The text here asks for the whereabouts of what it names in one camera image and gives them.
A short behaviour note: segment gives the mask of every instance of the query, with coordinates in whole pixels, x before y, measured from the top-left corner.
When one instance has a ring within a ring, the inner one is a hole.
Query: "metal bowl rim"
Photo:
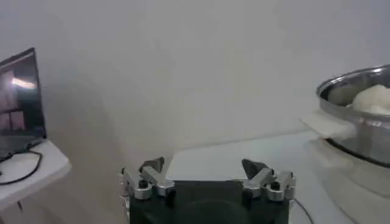
[[[319,98],[319,100],[321,101],[321,105],[324,103],[326,105],[326,107],[332,107],[336,110],[339,110],[339,111],[344,112],[344,113],[349,113],[350,115],[353,115],[353,116],[359,116],[359,117],[364,117],[367,119],[383,121],[383,122],[390,122],[390,115],[372,114],[372,113],[368,113],[368,112],[364,112],[364,111],[354,110],[352,107],[349,108],[349,107],[335,105],[335,104],[333,104],[333,103],[331,103],[331,102],[329,102],[321,97],[321,93],[329,86],[331,86],[335,83],[344,81],[346,79],[356,77],[356,76],[361,75],[362,73],[365,73],[365,72],[375,72],[374,70],[376,70],[376,69],[390,69],[390,64],[355,70],[352,72],[341,74],[339,76],[336,76],[335,78],[328,79],[328,80],[322,82],[317,87],[317,90],[316,90],[316,95]]]

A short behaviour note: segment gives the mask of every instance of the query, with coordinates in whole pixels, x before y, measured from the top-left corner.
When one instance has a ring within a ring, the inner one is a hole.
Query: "stainless steel bowl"
[[[390,116],[349,107],[362,90],[381,84],[390,88],[390,65],[367,68],[325,81],[317,88],[320,108],[355,126],[349,138],[332,139],[338,147],[361,159],[390,167]]]

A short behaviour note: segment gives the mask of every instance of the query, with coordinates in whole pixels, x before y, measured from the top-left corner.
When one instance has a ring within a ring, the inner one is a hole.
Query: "white dough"
[[[356,95],[352,106],[372,114],[390,115],[390,88],[383,85],[370,87]]]

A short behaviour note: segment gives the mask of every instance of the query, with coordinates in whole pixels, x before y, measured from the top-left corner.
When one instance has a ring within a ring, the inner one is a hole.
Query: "white wall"
[[[37,48],[49,134],[74,165],[41,197],[114,223],[121,165],[302,129],[321,81],[390,62],[389,4],[2,1],[0,58]]]

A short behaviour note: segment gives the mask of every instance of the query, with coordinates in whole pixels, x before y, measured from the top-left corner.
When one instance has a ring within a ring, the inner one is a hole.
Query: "cable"
[[[301,207],[303,209],[303,211],[306,213],[307,217],[309,218],[310,220],[310,223],[311,224],[314,224],[314,220],[312,218],[312,216],[310,215],[310,213],[307,211],[307,209],[303,206],[303,204],[298,201],[298,199],[294,198],[294,201],[299,205],[299,207]]]
[[[41,166],[41,162],[42,162],[42,158],[43,158],[42,153],[28,150],[28,151],[24,151],[24,152],[17,152],[17,153],[15,153],[15,155],[16,155],[16,154],[34,154],[34,155],[38,155],[38,162],[37,162],[37,165],[36,165],[36,166],[34,167],[34,169],[33,169],[31,172],[29,172],[27,175],[25,175],[25,176],[23,176],[23,177],[21,177],[21,178],[12,180],[12,181],[0,182],[0,186],[10,185],[10,184],[14,184],[14,183],[23,181],[23,180],[25,180],[25,179],[31,177],[31,175],[33,175],[33,174],[39,169],[39,167]]]

